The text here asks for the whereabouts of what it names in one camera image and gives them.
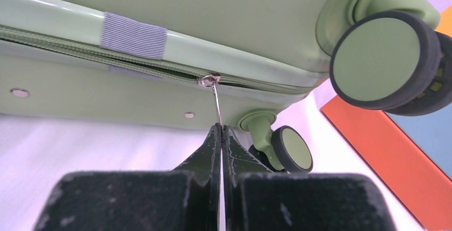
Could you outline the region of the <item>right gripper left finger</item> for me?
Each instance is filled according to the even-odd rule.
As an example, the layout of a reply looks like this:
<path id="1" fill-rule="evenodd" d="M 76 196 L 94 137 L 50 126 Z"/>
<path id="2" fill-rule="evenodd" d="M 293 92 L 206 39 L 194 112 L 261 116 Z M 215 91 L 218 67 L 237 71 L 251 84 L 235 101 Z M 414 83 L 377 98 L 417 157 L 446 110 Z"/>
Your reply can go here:
<path id="1" fill-rule="evenodd" d="M 81 171 L 52 189 L 34 230 L 218 230 L 222 128 L 170 171 Z"/>

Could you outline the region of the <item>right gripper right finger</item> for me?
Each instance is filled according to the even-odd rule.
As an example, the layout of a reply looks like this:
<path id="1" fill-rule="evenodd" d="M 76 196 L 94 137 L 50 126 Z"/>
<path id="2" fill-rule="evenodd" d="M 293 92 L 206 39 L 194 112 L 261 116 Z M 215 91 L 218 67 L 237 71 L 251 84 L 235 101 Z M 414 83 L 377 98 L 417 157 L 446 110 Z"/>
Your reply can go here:
<path id="1" fill-rule="evenodd" d="M 356 173 L 272 172 L 222 131 L 227 230 L 395 230 L 377 186 Z"/>

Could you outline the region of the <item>silver zipper pull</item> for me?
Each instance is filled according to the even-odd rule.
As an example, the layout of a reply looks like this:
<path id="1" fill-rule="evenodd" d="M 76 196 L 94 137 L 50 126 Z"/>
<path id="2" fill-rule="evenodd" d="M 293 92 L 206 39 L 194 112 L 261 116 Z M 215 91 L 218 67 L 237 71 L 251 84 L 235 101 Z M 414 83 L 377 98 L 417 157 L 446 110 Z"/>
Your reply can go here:
<path id="1" fill-rule="evenodd" d="M 219 103 L 219 96 L 218 96 L 218 92 L 217 92 L 217 86 L 219 84 L 220 79 L 221 79 L 220 74 L 212 73 L 212 74 L 203 76 L 201 78 L 198 78 L 198 84 L 202 87 L 210 88 L 212 90 L 213 97 L 215 100 L 215 111 L 216 111 L 217 122 L 221 126 L 223 126 L 221 110 L 220 110 L 220 103 Z"/>

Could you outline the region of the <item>green hard-shell suitcase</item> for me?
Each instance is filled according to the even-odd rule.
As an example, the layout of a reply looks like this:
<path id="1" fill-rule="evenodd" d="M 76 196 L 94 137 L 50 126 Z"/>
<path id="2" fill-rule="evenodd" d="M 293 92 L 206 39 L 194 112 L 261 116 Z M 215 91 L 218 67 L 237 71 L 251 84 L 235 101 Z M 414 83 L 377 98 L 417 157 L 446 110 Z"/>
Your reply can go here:
<path id="1" fill-rule="evenodd" d="M 312 170 L 277 115 L 330 80 L 340 38 L 384 11 L 437 31 L 427 0 L 1 0 L 1 112 L 247 131 L 275 170 Z"/>

